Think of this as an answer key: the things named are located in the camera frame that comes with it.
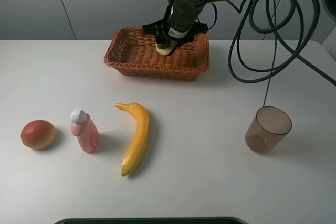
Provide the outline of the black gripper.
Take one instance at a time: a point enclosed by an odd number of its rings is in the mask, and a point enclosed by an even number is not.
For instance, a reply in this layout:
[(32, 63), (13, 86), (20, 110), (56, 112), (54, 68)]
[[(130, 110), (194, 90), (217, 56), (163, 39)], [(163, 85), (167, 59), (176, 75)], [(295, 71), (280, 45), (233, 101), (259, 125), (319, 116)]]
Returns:
[(207, 24), (196, 21), (205, 5), (202, 2), (189, 6), (182, 0), (175, 0), (168, 5), (163, 19), (142, 26), (142, 35), (155, 36), (159, 49), (170, 47), (170, 39), (176, 39), (176, 48), (191, 43), (197, 34), (208, 32)]

